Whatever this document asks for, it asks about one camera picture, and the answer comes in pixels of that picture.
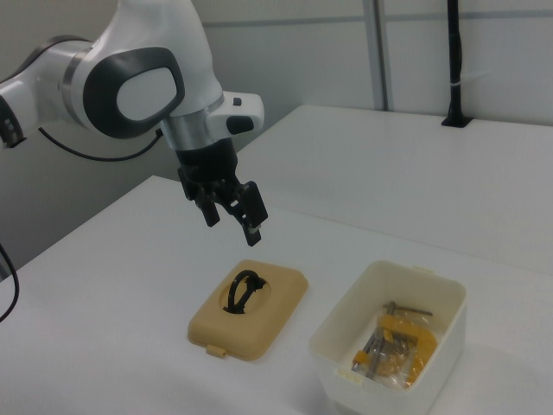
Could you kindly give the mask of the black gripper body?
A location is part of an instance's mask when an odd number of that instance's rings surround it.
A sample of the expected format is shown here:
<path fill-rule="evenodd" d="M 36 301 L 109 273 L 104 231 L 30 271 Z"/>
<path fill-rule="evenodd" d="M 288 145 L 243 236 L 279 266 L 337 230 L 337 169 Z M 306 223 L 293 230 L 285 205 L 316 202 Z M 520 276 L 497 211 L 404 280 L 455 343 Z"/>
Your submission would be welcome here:
<path fill-rule="evenodd" d="M 230 138 L 201 149 L 177 150 L 175 153 L 180 162 L 178 175 L 188 200 L 194 201 L 201 189 L 207 193 L 221 190 L 228 200 L 237 194 L 238 157 Z"/>

